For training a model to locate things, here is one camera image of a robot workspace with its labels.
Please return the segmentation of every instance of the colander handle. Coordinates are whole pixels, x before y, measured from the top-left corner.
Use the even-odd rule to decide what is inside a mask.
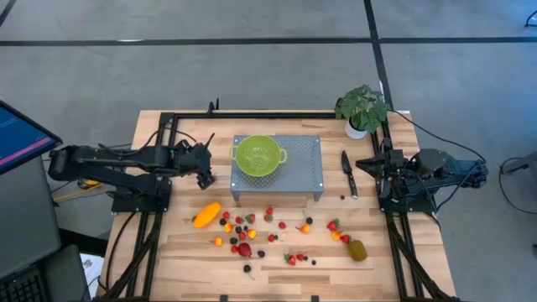
[[[287,161],[287,151],[285,151],[284,149],[280,149],[279,150],[279,156],[281,157],[281,154],[284,154],[284,159],[281,159],[279,161],[280,164],[283,164]]]
[[[233,150],[235,150],[238,146],[233,146],[231,150],[229,150],[229,157],[231,157],[233,160],[237,160],[237,152],[235,152],[235,156],[233,156]]]

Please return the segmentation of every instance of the gray carpet floor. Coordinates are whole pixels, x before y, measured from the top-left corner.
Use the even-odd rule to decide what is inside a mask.
[[[537,36],[522,27],[537,9],[530,0],[373,0],[373,9],[381,38]],[[0,40],[368,35],[355,0],[18,0],[0,27]],[[440,213],[458,295],[535,301],[537,216],[506,203],[498,166],[537,150],[537,44],[384,44],[382,51],[394,107],[488,162],[488,184],[460,190]],[[65,143],[129,143],[143,109],[202,109],[217,97],[226,109],[326,109],[361,84],[378,88],[370,44],[0,47],[0,99]],[[475,158],[425,133],[418,139]],[[504,185],[514,203],[537,211],[527,171]],[[67,202],[57,210],[60,225],[106,234],[110,203],[103,195]]]

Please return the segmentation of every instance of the monitor screen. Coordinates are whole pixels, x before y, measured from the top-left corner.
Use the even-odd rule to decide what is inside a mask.
[[[59,144],[60,138],[0,101],[0,174]]]

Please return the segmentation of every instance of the perforated metal stand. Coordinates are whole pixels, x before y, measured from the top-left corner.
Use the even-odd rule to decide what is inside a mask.
[[[237,135],[233,145],[238,146],[247,138]],[[287,161],[280,164],[271,174],[252,177],[244,174],[232,163],[232,182],[230,191],[233,199],[239,200],[244,192],[253,193],[312,193],[318,201],[325,187],[322,179],[321,140],[319,136],[275,135],[271,136],[280,148],[287,151]]]

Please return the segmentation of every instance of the wooden table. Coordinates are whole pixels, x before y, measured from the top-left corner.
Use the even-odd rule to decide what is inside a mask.
[[[133,148],[140,147],[157,129],[160,113],[140,112]],[[412,124],[395,114],[388,115],[388,122],[395,148],[403,149],[406,157],[419,151]],[[210,151],[217,182],[202,191],[193,176],[173,179],[173,195],[169,211],[164,214],[159,238],[151,300],[218,300],[221,294],[227,294],[230,300],[310,300],[311,295],[319,295],[321,301],[399,300],[386,221],[378,209],[373,178],[359,169],[353,170],[360,196],[355,200],[350,197],[347,177],[341,171],[341,151],[344,149],[351,163],[373,156],[370,136],[350,139],[345,134],[344,122],[338,120],[191,119],[181,120],[179,129],[201,142],[216,133]],[[314,202],[312,195],[244,194],[238,207],[229,191],[229,150],[236,134],[320,135],[325,183],[321,200]],[[191,218],[213,201],[222,203],[222,212],[256,214],[253,227],[258,236],[248,241],[253,249],[251,258],[241,258],[230,251],[230,234],[223,231],[218,219],[203,229],[192,226]],[[263,220],[268,206],[274,208],[272,223]],[[304,223],[304,213],[314,220],[308,235],[295,229]],[[123,213],[114,219],[110,243],[128,215]],[[137,214],[130,221],[117,246],[111,283],[119,278],[133,256],[139,217]],[[346,247],[341,242],[332,241],[326,225],[336,217],[345,233],[364,243],[368,251],[364,262],[353,262]],[[441,289],[455,294],[438,226],[422,213],[412,213],[409,219],[417,258]],[[284,231],[278,229],[280,221],[285,221],[288,226]],[[270,233],[278,234],[279,240],[268,242]],[[222,247],[211,243],[215,237],[224,238]],[[111,245],[108,246],[102,280]],[[257,256],[259,249],[266,252],[265,258]],[[309,260],[315,259],[317,264],[298,262],[291,267],[284,261],[285,253],[303,253]],[[245,264],[252,267],[250,275],[254,279],[242,271]],[[145,260],[140,268],[136,294],[142,291]],[[404,268],[408,292],[413,295],[405,261]]]

